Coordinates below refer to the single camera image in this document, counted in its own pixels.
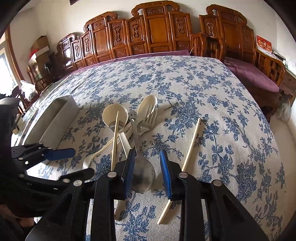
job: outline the picture frame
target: picture frame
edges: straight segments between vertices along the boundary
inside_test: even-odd
[[[72,4],[76,3],[79,0],[69,0],[69,1],[70,1],[70,5],[72,5]]]

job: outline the metal spoon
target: metal spoon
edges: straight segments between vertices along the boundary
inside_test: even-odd
[[[116,122],[116,115],[118,114],[118,133],[119,138],[122,143],[123,150],[125,152],[125,155],[128,156],[128,152],[131,149],[131,146],[123,132],[123,128],[126,125],[126,122],[128,121],[128,111],[127,109],[120,105],[120,104],[111,104],[107,106],[102,114],[102,119],[106,126],[109,127],[111,131],[115,131],[115,122]]]
[[[135,139],[135,147],[137,156],[135,158],[135,167],[133,170],[132,189],[138,193],[148,192],[155,180],[155,169],[153,165],[141,155],[139,147],[139,138],[137,132],[137,113],[134,110],[129,111],[129,118],[133,128],[133,136]]]

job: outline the plastic bag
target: plastic bag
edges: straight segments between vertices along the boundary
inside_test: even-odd
[[[279,108],[274,114],[274,117],[282,120],[284,123],[287,123],[291,117],[291,104],[289,96],[286,94],[282,94],[279,98]]]
[[[25,98],[28,101],[31,101],[34,98],[34,96],[38,95],[38,92],[35,89],[35,85],[29,84],[23,80],[21,80],[21,83],[22,83],[21,89],[25,93]]]

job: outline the purple cushion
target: purple cushion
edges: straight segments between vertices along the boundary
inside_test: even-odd
[[[270,92],[278,92],[279,87],[254,65],[234,58],[225,57],[224,64],[244,86],[254,86]]]

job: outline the metal screw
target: metal screw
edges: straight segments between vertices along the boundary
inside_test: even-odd
[[[217,187],[220,187],[220,186],[222,185],[222,182],[219,181],[219,180],[214,180],[214,181],[213,181],[213,184],[214,184],[215,186],[217,186]]]
[[[188,177],[188,174],[186,172],[180,172],[179,173],[179,177],[181,177],[181,178],[187,178]]]
[[[68,179],[68,178],[64,178],[62,181],[63,181],[64,183],[69,183],[69,182],[70,182],[70,179]]]
[[[108,177],[116,177],[117,173],[116,172],[109,172]]]
[[[80,186],[81,184],[82,184],[82,181],[80,181],[80,180],[76,180],[73,182],[73,185],[76,187]]]

